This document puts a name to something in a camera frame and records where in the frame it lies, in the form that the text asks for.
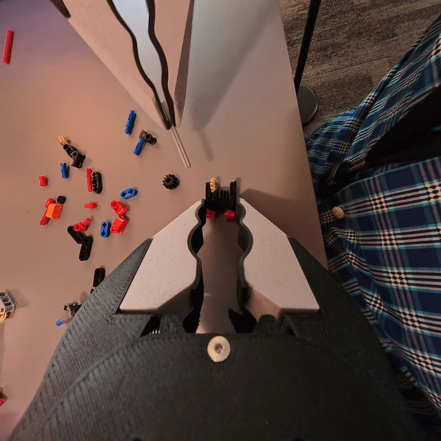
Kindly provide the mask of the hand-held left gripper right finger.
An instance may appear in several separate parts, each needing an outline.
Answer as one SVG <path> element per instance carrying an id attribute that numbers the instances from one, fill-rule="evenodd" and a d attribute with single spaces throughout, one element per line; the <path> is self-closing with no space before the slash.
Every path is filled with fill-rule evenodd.
<path id="1" fill-rule="evenodd" d="M 317 313 L 319 305 L 289 237 L 244 199 L 238 199 L 238 224 L 240 308 L 254 317 Z"/>

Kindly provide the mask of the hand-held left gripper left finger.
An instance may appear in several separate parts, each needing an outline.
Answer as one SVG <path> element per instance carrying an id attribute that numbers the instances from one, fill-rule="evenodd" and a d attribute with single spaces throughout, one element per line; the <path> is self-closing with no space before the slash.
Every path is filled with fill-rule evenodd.
<path id="1" fill-rule="evenodd" d="M 204 298 L 198 252 L 205 223 L 206 201 L 197 201 L 150 240 L 121 311 L 175 315 L 185 331 L 197 330 Z"/>

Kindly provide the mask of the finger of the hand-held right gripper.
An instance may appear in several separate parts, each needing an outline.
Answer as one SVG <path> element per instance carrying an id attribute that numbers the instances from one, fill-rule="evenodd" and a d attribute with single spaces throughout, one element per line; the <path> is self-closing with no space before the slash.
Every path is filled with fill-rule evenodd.
<path id="1" fill-rule="evenodd" d="M 146 1 L 148 35 L 158 56 L 158 74 L 149 74 L 159 102 L 166 103 L 170 119 L 180 126 L 187 94 L 193 0 Z"/>
<path id="2" fill-rule="evenodd" d="M 135 102 L 160 127 L 169 129 L 150 85 L 135 60 L 133 40 L 105 0 L 66 0 L 69 23 Z"/>

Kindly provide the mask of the black lego frame red pins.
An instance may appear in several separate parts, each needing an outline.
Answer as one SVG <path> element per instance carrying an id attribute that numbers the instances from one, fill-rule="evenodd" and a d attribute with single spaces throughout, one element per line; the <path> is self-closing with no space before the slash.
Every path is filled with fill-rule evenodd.
<path id="1" fill-rule="evenodd" d="M 212 194 L 209 188 L 209 181 L 206 181 L 205 189 L 206 219 L 215 219 L 217 212 L 223 212 L 225 220 L 234 221 L 237 190 L 236 180 L 230 182 L 229 190 L 218 187 L 217 191 Z"/>

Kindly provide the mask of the grey lego axle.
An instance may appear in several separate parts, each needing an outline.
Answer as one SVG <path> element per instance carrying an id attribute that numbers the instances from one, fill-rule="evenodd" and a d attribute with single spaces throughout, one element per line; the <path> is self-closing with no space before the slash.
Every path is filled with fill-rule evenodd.
<path id="1" fill-rule="evenodd" d="M 179 136 L 179 133 L 178 133 L 176 127 L 174 125 L 172 125 L 170 130 L 171 130 L 171 132 L 173 134 L 173 137 L 174 137 L 174 140 L 175 140 L 178 152 L 179 152 L 179 156 L 182 159 L 185 168 L 190 168 L 191 164 L 190 164 L 188 155 L 187 155 L 187 153 L 185 151 L 184 145 L 183 145 L 183 143 L 181 141 L 181 138 Z"/>

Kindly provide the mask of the lego chassis assembly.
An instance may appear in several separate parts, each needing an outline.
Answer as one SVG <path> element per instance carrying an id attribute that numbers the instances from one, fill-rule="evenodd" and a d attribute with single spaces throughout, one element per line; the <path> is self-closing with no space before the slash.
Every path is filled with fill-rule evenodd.
<path id="1" fill-rule="evenodd" d="M 88 297 L 89 294 L 86 292 L 80 296 L 79 301 L 74 300 L 72 302 L 65 304 L 63 306 L 63 315 L 56 322 L 56 326 L 61 327 L 62 325 L 68 325 L 73 320 L 74 316 L 77 314 L 80 307 L 82 306 L 83 303 L 85 303 Z"/>

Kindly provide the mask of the black lego connector assembly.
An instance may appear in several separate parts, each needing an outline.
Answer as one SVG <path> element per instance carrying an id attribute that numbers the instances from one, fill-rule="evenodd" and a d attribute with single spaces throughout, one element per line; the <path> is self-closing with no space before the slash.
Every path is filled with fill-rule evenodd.
<path id="1" fill-rule="evenodd" d="M 71 166 L 74 168 L 82 168 L 83 163 L 86 159 L 86 156 L 81 153 L 77 148 L 71 146 L 70 144 L 63 144 L 63 150 L 67 153 L 67 155 L 72 159 Z"/>

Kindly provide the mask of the red lego pin piece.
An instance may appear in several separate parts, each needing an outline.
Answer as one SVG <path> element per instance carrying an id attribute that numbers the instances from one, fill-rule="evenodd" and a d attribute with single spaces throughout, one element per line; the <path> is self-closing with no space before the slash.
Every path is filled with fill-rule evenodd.
<path id="1" fill-rule="evenodd" d="M 48 198 L 45 202 L 45 212 L 43 216 L 41 217 L 41 220 L 39 222 L 40 225 L 46 225 L 49 221 L 49 217 L 47 216 L 47 210 L 50 204 L 55 203 L 55 200 L 53 198 Z"/>

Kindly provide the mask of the light grey lego connector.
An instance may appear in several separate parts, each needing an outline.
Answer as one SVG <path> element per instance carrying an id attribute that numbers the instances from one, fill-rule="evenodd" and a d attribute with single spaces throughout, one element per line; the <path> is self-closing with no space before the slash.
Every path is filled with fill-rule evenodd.
<path id="1" fill-rule="evenodd" d="M 8 292 L 0 293 L 0 321 L 3 322 L 15 311 L 16 304 Z"/>

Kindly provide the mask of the black connector with blue pin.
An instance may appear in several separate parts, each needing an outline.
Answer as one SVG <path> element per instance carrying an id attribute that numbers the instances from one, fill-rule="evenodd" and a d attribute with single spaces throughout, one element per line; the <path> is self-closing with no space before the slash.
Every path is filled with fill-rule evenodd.
<path id="1" fill-rule="evenodd" d="M 139 156 L 146 144 L 154 145 L 156 143 L 157 139 L 151 133 L 147 132 L 146 130 L 141 130 L 139 140 L 133 150 L 133 154 Z"/>

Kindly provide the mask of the blue plaid shirt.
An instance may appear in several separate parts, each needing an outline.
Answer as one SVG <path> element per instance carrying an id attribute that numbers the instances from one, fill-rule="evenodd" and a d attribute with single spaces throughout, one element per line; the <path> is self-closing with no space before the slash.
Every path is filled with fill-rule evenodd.
<path id="1" fill-rule="evenodd" d="M 440 29 L 356 107 L 306 139 L 328 266 L 358 303 L 416 412 L 441 405 Z"/>

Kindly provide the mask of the black floor lamp stand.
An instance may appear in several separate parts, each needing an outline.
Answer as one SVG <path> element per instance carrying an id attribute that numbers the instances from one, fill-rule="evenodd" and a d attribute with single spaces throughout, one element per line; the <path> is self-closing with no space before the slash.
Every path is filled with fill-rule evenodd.
<path id="1" fill-rule="evenodd" d="M 302 36 L 300 53 L 294 75 L 295 92 L 300 112 L 302 127 L 306 127 L 314 119 L 317 108 L 318 99 L 316 93 L 311 87 L 302 83 L 302 75 L 304 73 L 307 56 L 309 53 L 313 32 L 316 25 L 318 12 L 320 9 L 320 0 L 311 0 L 308 8 L 305 28 Z"/>

